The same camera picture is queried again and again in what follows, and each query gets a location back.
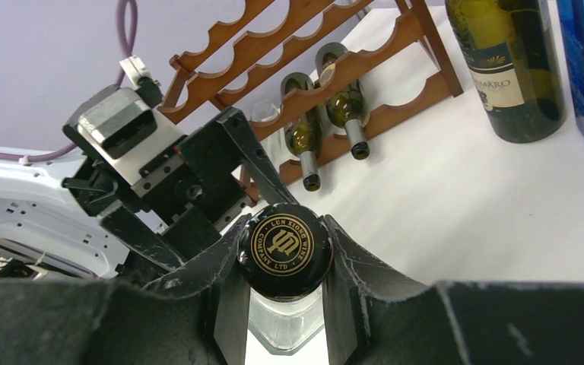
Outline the green wine bottle brown label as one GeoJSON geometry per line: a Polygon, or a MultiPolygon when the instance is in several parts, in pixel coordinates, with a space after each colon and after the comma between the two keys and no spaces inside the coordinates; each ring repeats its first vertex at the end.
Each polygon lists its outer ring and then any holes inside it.
{"type": "Polygon", "coordinates": [[[323,130],[318,106],[288,123],[284,128],[284,140],[288,151],[299,159],[304,189],[308,192],[319,190],[322,182],[317,159],[321,153],[323,130]]]}

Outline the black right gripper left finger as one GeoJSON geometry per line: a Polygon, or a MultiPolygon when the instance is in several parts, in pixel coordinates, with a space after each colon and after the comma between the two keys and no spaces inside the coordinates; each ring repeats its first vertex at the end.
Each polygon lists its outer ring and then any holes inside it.
{"type": "Polygon", "coordinates": [[[242,364],[249,285],[236,261],[248,215],[143,288],[0,279],[0,364],[242,364]]]}

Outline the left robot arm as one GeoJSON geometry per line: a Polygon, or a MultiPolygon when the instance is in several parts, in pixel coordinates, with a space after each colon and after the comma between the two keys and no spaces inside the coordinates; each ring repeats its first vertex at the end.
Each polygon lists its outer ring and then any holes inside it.
{"type": "Polygon", "coordinates": [[[66,125],[78,142],[66,156],[0,161],[0,256],[146,282],[207,249],[240,214],[249,196],[237,167],[266,201],[294,200],[238,109],[191,135],[156,110],[121,116],[132,133],[118,157],[86,131],[94,117],[89,109],[66,125]]]}

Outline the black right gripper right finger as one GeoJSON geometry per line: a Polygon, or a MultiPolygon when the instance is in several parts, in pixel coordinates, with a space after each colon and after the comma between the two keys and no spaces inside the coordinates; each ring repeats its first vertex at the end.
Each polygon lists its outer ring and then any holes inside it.
{"type": "Polygon", "coordinates": [[[331,364],[584,364],[584,283],[422,284],[323,223],[331,364]]]}

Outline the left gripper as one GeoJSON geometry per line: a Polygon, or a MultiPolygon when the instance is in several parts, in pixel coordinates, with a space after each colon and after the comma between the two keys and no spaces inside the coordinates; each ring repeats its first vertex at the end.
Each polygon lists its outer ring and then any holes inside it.
{"type": "Polygon", "coordinates": [[[221,238],[246,203],[232,172],[244,166],[270,204],[297,203],[243,112],[228,107],[178,144],[184,165],[141,194],[102,161],[87,157],[62,185],[98,224],[131,251],[171,272],[221,238]],[[154,212],[168,227],[155,233],[135,213],[154,212]]]}

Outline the clear square bottle black cap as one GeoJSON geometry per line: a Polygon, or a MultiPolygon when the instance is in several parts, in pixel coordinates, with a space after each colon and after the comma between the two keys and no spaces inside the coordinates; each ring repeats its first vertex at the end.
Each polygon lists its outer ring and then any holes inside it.
{"type": "Polygon", "coordinates": [[[324,327],[322,283],[333,260],[326,225],[302,205],[269,205],[248,220],[237,248],[251,288],[250,333],[270,354],[297,353],[324,327]]]}

